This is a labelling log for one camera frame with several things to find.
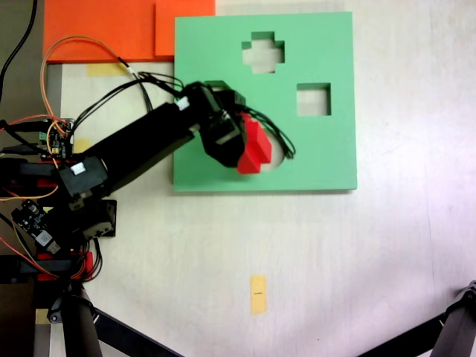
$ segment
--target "green foam board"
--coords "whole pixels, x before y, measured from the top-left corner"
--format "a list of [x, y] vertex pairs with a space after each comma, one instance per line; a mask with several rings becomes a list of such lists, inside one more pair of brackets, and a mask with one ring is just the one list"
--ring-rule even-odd
[[[284, 63], [274, 73], [254, 74], [242, 50], [270, 33], [284, 47]], [[226, 82], [297, 149], [275, 170], [241, 176], [208, 157], [197, 138], [174, 154], [175, 191], [357, 188], [351, 13], [178, 18], [175, 68], [185, 83]], [[298, 88], [326, 86], [330, 115], [299, 116]]]

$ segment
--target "wire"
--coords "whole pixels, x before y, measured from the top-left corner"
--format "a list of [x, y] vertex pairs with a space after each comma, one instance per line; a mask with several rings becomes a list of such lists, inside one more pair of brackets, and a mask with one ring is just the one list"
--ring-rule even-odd
[[[122, 58], [118, 57], [119, 62], [121, 62], [123, 65], [126, 66], [127, 71], [132, 74], [135, 80], [138, 80], [139, 77], [137, 73], [134, 71], [134, 68], [132, 68], [129, 63], [124, 61]], [[150, 101], [150, 97], [147, 94], [147, 90], [145, 89], [144, 85], [142, 83], [139, 83], [139, 87], [141, 87], [142, 95], [144, 96], [144, 102], [146, 104], [146, 110], [148, 113], [150, 113], [154, 108], [152, 106], [152, 102]]]
[[[51, 45], [51, 47], [48, 49], [48, 51], [46, 52], [44, 58], [43, 58], [43, 61], [42, 61], [42, 67], [41, 67], [41, 71], [40, 71], [40, 86], [41, 86], [41, 92], [42, 92], [42, 99], [43, 99], [43, 103], [45, 104], [45, 108], [48, 112], [49, 115], [53, 116], [53, 109], [51, 108], [51, 105], [48, 101], [48, 97], [46, 95], [46, 85], [45, 85], [45, 82], [46, 82], [46, 78], [45, 78], [45, 70], [46, 70], [46, 62], [48, 61], [48, 58], [49, 56], [51, 55], [51, 53], [54, 51], [54, 49], [65, 43], [65, 42], [69, 42], [69, 41], [74, 41], [74, 40], [83, 40], [83, 41], [88, 41], [88, 42], [93, 42], [97, 45], [100, 45], [102, 46], [103, 48], [105, 48], [113, 57], [115, 57], [119, 62], [121, 62], [123, 65], [126, 66], [127, 68], [127, 71], [129, 73], [131, 73], [131, 75], [137, 79], [137, 74], [135, 73], [135, 71], [132, 69], [132, 67], [126, 62], [124, 61], [122, 58], [119, 57], [119, 55], [112, 49], [110, 48], [106, 43], [104, 43], [103, 41], [101, 41], [100, 39], [97, 39], [95, 37], [92, 37], [92, 36], [86, 36], [86, 35], [72, 35], [72, 36], [66, 36], [66, 37], [63, 37], [59, 40], [57, 40], [53, 45]], [[145, 101], [145, 104], [146, 104], [146, 109], [148, 112], [151, 112], [153, 110], [153, 107], [152, 107], [152, 102], [150, 101], [150, 98], [149, 98], [149, 95], [147, 94], [147, 90], [144, 88], [144, 86], [142, 84], [140, 84], [140, 87], [141, 87], [141, 91], [142, 91], [142, 94], [144, 96], [144, 101]], [[57, 129], [59, 130], [60, 134], [64, 136], [65, 132], [63, 130], [61, 130], [59, 128], [58, 125], [56, 125]]]
[[[3, 219], [3, 221], [4, 221], [5, 223], [7, 223], [7, 224], [10, 226], [10, 228], [13, 229], [13, 219], [9, 220], [7, 217], [5, 217], [5, 216], [4, 216], [3, 214], [1, 214], [1, 213], [0, 213], [0, 219]], [[18, 240], [20, 241], [20, 244], [24, 246], [23, 248], [25, 249], [25, 251], [26, 251], [26, 252], [28, 253], [28, 255], [31, 257], [31, 251], [30, 251], [30, 249], [28, 248], [28, 245], [27, 245], [27, 243], [26, 243], [26, 241], [25, 241], [25, 238], [23, 238], [23, 236], [22, 236], [20, 233], [19, 233], [16, 237], [17, 237]]]
[[96, 248], [96, 261], [94, 262], [94, 265], [88, 277], [83, 280], [85, 282], [93, 281], [94, 279], [96, 279], [97, 276], [101, 273], [101, 270], [103, 269], [103, 255], [101, 254], [99, 240], [97, 238], [94, 238], [94, 246]]
[[25, 259], [27, 262], [29, 262], [32, 266], [35, 267], [35, 269], [41, 271], [42, 273], [45, 273], [45, 274], [48, 274], [48, 275], [53, 275], [55, 277], [57, 277], [57, 275], [54, 275], [52, 273], [50, 273], [49, 271], [46, 271], [44, 270], [44, 268], [42, 268], [41, 266], [39, 266], [34, 260], [31, 260], [30, 258], [27, 258], [25, 255], [23, 255], [22, 253], [20, 253], [19, 251], [17, 251], [14, 247], [12, 247], [10, 244], [8, 244], [7, 242], [5, 242], [5, 240], [0, 237], [0, 242], [2, 242], [3, 244], [5, 244], [7, 246], [7, 248], [9, 248], [11, 251], [13, 251], [14, 253], [18, 254], [20, 257], [22, 257], [23, 259]]
[[[31, 119], [36, 119], [36, 118], [51, 118], [50, 115], [48, 114], [38, 114], [38, 115], [31, 115], [29, 117], [24, 117], [24, 118], [20, 118], [20, 119], [16, 119], [14, 121], [12, 121], [11, 123], [9, 123], [8, 125], [12, 126], [12, 125], [15, 125], [15, 124], [18, 124], [18, 123], [23, 123], [24, 121], [27, 121], [27, 120], [31, 120]], [[61, 121], [62, 123], [66, 124], [66, 120], [64, 119], [60, 119], [58, 117], [53, 117], [55, 120], [58, 120], [58, 121]]]
[[14, 193], [14, 192], [8, 190], [8, 189], [5, 188], [5, 187], [2, 187], [2, 190], [5, 191], [5, 192], [8, 192], [8, 193], [9, 193], [10, 195], [12, 195], [12, 196], [19, 197], [16, 193]]
[[168, 74], [162, 74], [162, 73], [155, 73], [155, 72], [146, 72], [146, 71], [141, 71], [139, 72], [139, 76], [146, 76], [146, 75], [149, 75], [149, 76], [153, 76], [153, 77], [166, 77], [166, 78], [170, 78], [171, 80], [176, 80], [178, 82], [177, 83], [174, 83], [176, 86], [180, 86], [182, 89], [185, 88], [185, 84], [177, 77], [174, 77], [174, 76], [170, 76]]
[[[46, 54], [45, 56], [43, 57], [43, 61], [42, 61], [42, 67], [41, 67], [41, 71], [40, 71], [40, 87], [41, 87], [41, 92], [42, 92], [42, 99], [43, 99], [43, 103], [45, 104], [45, 108], [46, 108], [46, 111], [48, 112], [49, 115], [51, 116], [54, 116], [54, 113], [53, 113], [53, 109], [51, 108], [51, 105], [50, 105], [50, 102], [48, 101], [48, 97], [46, 95], [46, 85], [45, 85], [45, 82], [46, 82], [46, 78], [45, 78], [45, 72], [46, 72], [46, 62], [48, 61], [48, 58], [49, 56], [51, 55], [51, 53], [53, 52], [53, 50], [60, 44], [62, 43], [65, 43], [65, 42], [68, 42], [68, 41], [71, 41], [71, 40], [83, 40], [83, 41], [89, 41], [89, 42], [94, 42], [98, 45], [101, 45], [102, 47], [104, 47], [110, 54], [112, 54], [114, 57], [118, 58], [118, 54], [116, 54], [114, 52], [114, 50], [112, 50], [106, 43], [102, 42], [100, 39], [96, 39], [94, 37], [91, 37], [91, 36], [85, 36], [85, 35], [72, 35], [72, 36], [66, 36], [66, 37], [63, 37], [59, 40], [57, 40], [53, 45], [51, 45], [51, 47], [46, 51]], [[57, 129], [59, 130], [59, 132], [62, 134], [62, 135], [65, 135], [65, 132], [59, 128], [59, 126], [57, 125]]]
[[58, 169], [58, 163], [57, 161], [54, 159], [54, 156], [53, 156], [53, 153], [51, 151], [51, 146], [50, 146], [50, 132], [51, 132], [51, 129], [53, 129], [53, 126], [54, 126], [54, 123], [52, 123], [50, 125], [50, 127], [48, 128], [48, 131], [46, 133], [46, 147], [48, 148], [48, 152], [51, 156], [51, 160], [53, 160], [53, 163], [54, 163], [54, 166]]
[[24, 239], [20, 239], [19, 232], [18, 232], [18, 230], [16, 229], [15, 225], [12, 225], [12, 228], [13, 228], [13, 231], [15, 232], [15, 235], [16, 235], [17, 240], [20, 242], [20, 245], [23, 247], [23, 250], [24, 250], [24, 251], [26, 252], [26, 254], [31, 258], [31, 260], [34, 261], [35, 259], [33, 258], [33, 255], [31, 254], [30, 249], [29, 249], [29, 247], [27, 246], [27, 243], [25, 242]]
[[277, 125], [266, 115], [262, 112], [258, 112], [248, 106], [237, 106], [238, 110], [244, 113], [250, 114], [254, 119], [258, 120], [266, 130], [268, 130], [277, 140], [281, 149], [283, 150], [283, 154], [285, 158], [294, 158], [296, 155], [296, 147], [292, 143], [291, 139], [284, 134], [284, 132], [277, 127]]
[[111, 100], [113, 97], [115, 97], [116, 95], [120, 94], [122, 91], [136, 85], [136, 84], [139, 84], [139, 83], [152, 83], [156, 86], [158, 86], [159, 88], [165, 90], [165, 91], [168, 91], [169, 93], [171, 93], [172, 95], [174, 95], [174, 97], [178, 96], [179, 95], [179, 92], [170, 88], [167, 84], [168, 82], [164, 82], [164, 81], [161, 81], [161, 80], [158, 80], [156, 78], [153, 78], [153, 77], [145, 77], [145, 78], [139, 78], [138, 80], [133, 80], [133, 81], [130, 81], [130, 82], [127, 82], [127, 83], [124, 83], [114, 89], [112, 89], [110, 92], [108, 92], [107, 94], [105, 94], [102, 98], [100, 98], [96, 103], [93, 103], [92, 105], [90, 105], [87, 109], [85, 109], [78, 117], [77, 119], [74, 121], [74, 124], [71, 128], [71, 131], [69, 132], [69, 135], [72, 136], [74, 134], [74, 132], [76, 131], [77, 127], [86, 119], [88, 118], [90, 115], [92, 115], [94, 112], [96, 112], [101, 106], [103, 106], [104, 104], [106, 104], [109, 100]]
[[16, 139], [20, 143], [26, 145], [30, 149], [32, 149], [34, 152], [37, 152], [39, 154], [47, 155], [48, 152], [40, 149], [39, 147], [34, 146], [33, 144], [30, 144], [27, 142], [24, 138], [22, 138], [20, 135], [16, 134], [15, 130], [11, 129], [11, 126], [5, 121], [5, 120], [0, 120], [0, 127], [5, 128], [5, 131], [8, 133], [9, 136], [12, 138]]
[[13, 58], [15, 58], [16, 54], [19, 53], [20, 49], [26, 42], [28, 36], [30, 35], [31, 28], [33, 27], [33, 24], [35, 23], [35, 17], [36, 17], [36, 7], [38, 5], [38, 0], [33, 0], [33, 6], [31, 8], [31, 16], [30, 16], [30, 22], [28, 23], [27, 30], [25, 31], [25, 34], [23, 35], [22, 39], [20, 39], [20, 42], [18, 45], [15, 47], [11, 55], [7, 58], [7, 61], [3, 65], [3, 68], [1, 69], [0, 72], [0, 102], [1, 102], [1, 97], [3, 95], [3, 82], [5, 79], [5, 74], [7, 73], [8, 66], [12, 63]]
[[13, 201], [14, 199], [44, 199], [45, 197], [51, 196], [53, 193], [55, 193], [58, 190], [58, 186], [54, 188], [50, 193], [47, 193], [46, 195], [43, 196], [33, 196], [33, 197], [9, 197], [8, 199], [0, 199], [0, 202], [6, 202], [6, 201]]

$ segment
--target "round hole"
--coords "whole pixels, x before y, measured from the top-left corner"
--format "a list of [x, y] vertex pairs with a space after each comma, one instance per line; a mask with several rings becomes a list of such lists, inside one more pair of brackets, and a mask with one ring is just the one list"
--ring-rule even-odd
[[277, 142], [274, 135], [266, 131], [269, 141], [271, 142], [272, 151], [271, 151], [271, 163], [261, 165], [261, 172], [265, 173], [277, 169], [284, 161], [283, 149], [281, 145]]

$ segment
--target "orange wire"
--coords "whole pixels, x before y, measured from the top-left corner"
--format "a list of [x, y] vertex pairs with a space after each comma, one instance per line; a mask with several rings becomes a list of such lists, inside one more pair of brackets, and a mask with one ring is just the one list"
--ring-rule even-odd
[[[50, 147], [50, 132], [51, 132], [51, 129], [53, 129], [53, 126], [54, 126], [55, 123], [52, 123], [50, 125], [50, 127], [48, 128], [48, 133], [46, 134], [46, 146], [48, 148], [48, 152], [50, 153], [51, 155], [51, 159], [53, 160], [54, 162], [54, 166], [56, 168], [58, 168], [58, 163], [57, 161], [55, 160], [55, 158], [53, 157], [53, 153], [51, 152], [51, 147]], [[14, 199], [44, 199], [45, 197], [48, 197], [48, 196], [51, 196], [53, 193], [55, 193], [56, 191], [58, 190], [58, 186], [56, 186], [54, 188], [54, 190], [52, 190], [50, 193], [47, 193], [46, 195], [43, 195], [43, 196], [34, 196], [34, 197], [20, 197], [14, 193], [11, 193], [10, 191], [8, 191], [8, 193], [12, 194], [13, 196], [15, 197], [9, 197], [8, 199], [0, 199], [0, 202], [6, 202], [6, 201], [13, 201]]]
[[41, 266], [39, 266], [38, 264], [36, 264], [36, 262], [32, 261], [30, 258], [26, 257], [25, 255], [23, 255], [22, 253], [20, 253], [19, 251], [17, 251], [14, 247], [12, 247], [10, 244], [8, 244], [7, 242], [5, 242], [5, 240], [0, 237], [0, 241], [5, 244], [7, 246], [7, 248], [9, 248], [11, 251], [13, 251], [14, 253], [18, 254], [20, 257], [22, 257], [23, 259], [25, 259], [27, 262], [29, 262], [30, 264], [32, 264], [35, 268], [37, 268], [38, 270], [40, 270], [41, 272], [45, 273], [45, 274], [48, 274], [48, 275], [53, 275], [54, 277], [57, 277], [57, 275], [55, 274], [52, 274], [50, 273], [49, 271], [46, 271], [44, 270], [44, 268], [42, 268]]
[[30, 120], [30, 119], [35, 119], [35, 118], [53, 118], [54, 120], [57, 120], [57, 121], [61, 121], [62, 123], [66, 124], [66, 120], [64, 119], [61, 119], [61, 118], [58, 118], [58, 117], [55, 117], [53, 115], [53, 117], [49, 114], [38, 114], [38, 115], [31, 115], [29, 117], [24, 117], [24, 118], [20, 118], [20, 119], [16, 119], [14, 121], [12, 121], [11, 123], [9, 123], [9, 125], [13, 125], [13, 124], [18, 124], [18, 123], [22, 123], [24, 121], [27, 121], [27, 120]]
[[14, 199], [44, 199], [45, 197], [51, 196], [53, 193], [55, 193], [58, 190], [58, 186], [54, 188], [50, 193], [47, 193], [46, 195], [43, 196], [33, 196], [33, 197], [9, 197], [8, 199], [0, 199], [0, 202], [6, 202], [6, 201], [13, 201]]
[[[78, 40], [78, 39], [83, 40], [83, 41], [90, 41], [90, 42], [96, 43], [97, 45], [100, 45], [100, 46], [104, 47], [115, 58], [119, 58], [118, 54], [116, 54], [114, 52], [114, 50], [112, 50], [106, 43], [104, 43], [100, 39], [96, 39], [96, 38], [91, 37], [91, 36], [85, 36], [85, 35], [66, 36], [66, 37], [63, 37], [62, 39], [59, 39], [53, 45], [51, 45], [51, 47], [46, 52], [45, 57], [43, 58], [42, 67], [41, 67], [41, 71], [40, 71], [40, 74], [39, 74], [39, 82], [40, 82], [40, 87], [41, 87], [41, 92], [42, 92], [43, 103], [45, 104], [46, 111], [48, 112], [49, 115], [51, 115], [51, 117], [53, 117], [54, 114], [53, 114], [53, 109], [51, 108], [50, 102], [48, 101], [48, 96], [46, 95], [46, 84], [45, 84], [45, 82], [46, 82], [46, 78], [45, 78], [46, 62], [48, 61], [49, 56], [51, 55], [51, 53], [54, 51], [54, 49], [57, 46], [59, 46], [61, 44], [64, 44], [65, 42], [74, 41], [74, 40]], [[61, 135], [64, 136], [66, 134], [65, 131], [62, 130], [57, 123], [56, 123], [56, 128], [58, 129], [58, 131]]]
[[71, 279], [77, 279], [78, 277], [80, 277], [81, 275], [83, 275], [84, 271], [86, 269], [86, 264], [84, 263], [83, 261], [83, 264], [81, 265], [81, 269], [71, 277]]

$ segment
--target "red block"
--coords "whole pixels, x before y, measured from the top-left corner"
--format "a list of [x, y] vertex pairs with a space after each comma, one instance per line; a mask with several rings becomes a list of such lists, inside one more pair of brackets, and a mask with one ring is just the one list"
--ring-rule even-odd
[[[49, 253], [41, 253], [41, 254], [38, 254], [38, 257], [37, 257], [38, 260], [48, 260], [48, 259], [54, 259], [54, 256], [52, 254], [49, 254]], [[86, 253], [86, 255], [84, 256], [84, 262], [86, 264], [86, 266], [84, 267], [84, 272], [82, 273], [82, 276], [81, 277], [85, 277], [87, 276], [89, 273], [91, 273], [92, 271], [92, 267], [93, 267], [93, 257], [92, 257], [92, 252], [88, 251]], [[49, 274], [45, 274], [45, 273], [39, 273], [37, 276], [36, 276], [36, 279], [38, 281], [51, 281], [51, 280], [56, 280], [55, 277], [52, 277], [51, 275]]]
[[260, 123], [244, 114], [246, 145], [238, 162], [237, 170], [242, 175], [261, 173], [261, 165], [271, 163], [272, 145]]

